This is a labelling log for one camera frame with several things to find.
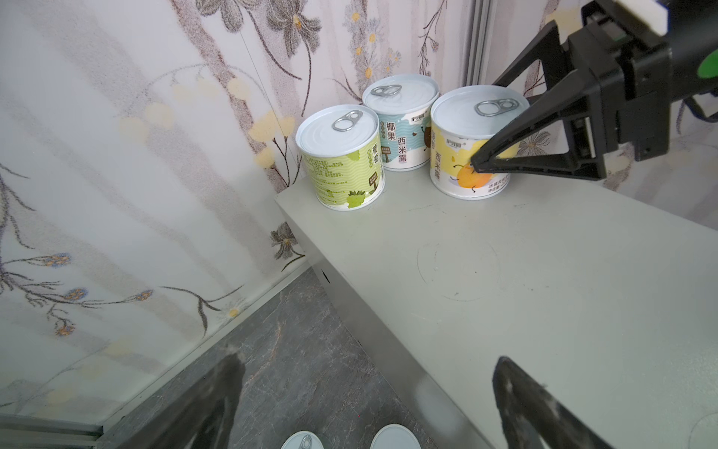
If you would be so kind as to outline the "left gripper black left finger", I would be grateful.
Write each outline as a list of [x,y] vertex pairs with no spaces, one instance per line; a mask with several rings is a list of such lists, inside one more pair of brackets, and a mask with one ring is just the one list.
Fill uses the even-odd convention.
[[228,447],[244,374],[239,357],[228,355],[121,447]]

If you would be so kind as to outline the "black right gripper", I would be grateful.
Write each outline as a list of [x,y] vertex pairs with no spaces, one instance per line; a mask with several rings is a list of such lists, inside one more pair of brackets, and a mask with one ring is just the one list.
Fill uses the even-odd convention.
[[551,89],[474,153],[476,172],[599,181],[623,143],[637,161],[669,151],[674,103],[717,122],[697,101],[717,95],[716,2],[591,1],[581,15],[567,41],[574,71],[551,21],[494,81],[508,87],[539,61]]

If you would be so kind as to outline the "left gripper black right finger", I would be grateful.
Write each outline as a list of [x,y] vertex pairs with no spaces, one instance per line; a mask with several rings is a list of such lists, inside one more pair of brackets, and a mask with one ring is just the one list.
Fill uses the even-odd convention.
[[508,447],[610,446],[509,357],[499,357],[492,383]]

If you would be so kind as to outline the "yellow label can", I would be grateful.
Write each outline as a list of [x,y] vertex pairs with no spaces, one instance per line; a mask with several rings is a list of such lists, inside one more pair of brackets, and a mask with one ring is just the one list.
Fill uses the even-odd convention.
[[504,190],[509,174],[476,171],[471,157],[529,107],[512,89],[473,85],[442,95],[432,106],[430,180],[439,191],[463,200],[482,200]]

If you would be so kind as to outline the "teal brown label can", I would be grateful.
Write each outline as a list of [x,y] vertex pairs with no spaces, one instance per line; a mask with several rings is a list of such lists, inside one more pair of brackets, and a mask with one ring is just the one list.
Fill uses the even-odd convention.
[[435,80],[416,74],[387,77],[366,88],[363,103],[379,117],[381,161],[386,169],[411,171],[428,162],[430,112],[440,95]]

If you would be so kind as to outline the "green label can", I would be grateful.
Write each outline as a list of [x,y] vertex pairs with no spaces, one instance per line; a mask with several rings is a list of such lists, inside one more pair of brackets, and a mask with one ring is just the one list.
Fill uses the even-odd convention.
[[318,200],[334,211],[366,207],[383,192],[379,117],[363,105],[338,105],[312,114],[297,129]]

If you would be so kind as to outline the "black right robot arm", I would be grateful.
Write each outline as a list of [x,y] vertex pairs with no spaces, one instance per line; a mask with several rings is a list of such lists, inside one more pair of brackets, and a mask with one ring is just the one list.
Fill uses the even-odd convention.
[[705,119],[697,98],[717,92],[714,1],[593,1],[581,15],[568,37],[546,24],[497,78],[506,87],[540,62],[546,90],[471,157],[476,171],[599,181],[623,143],[637,161],[669,151],[675,102]]

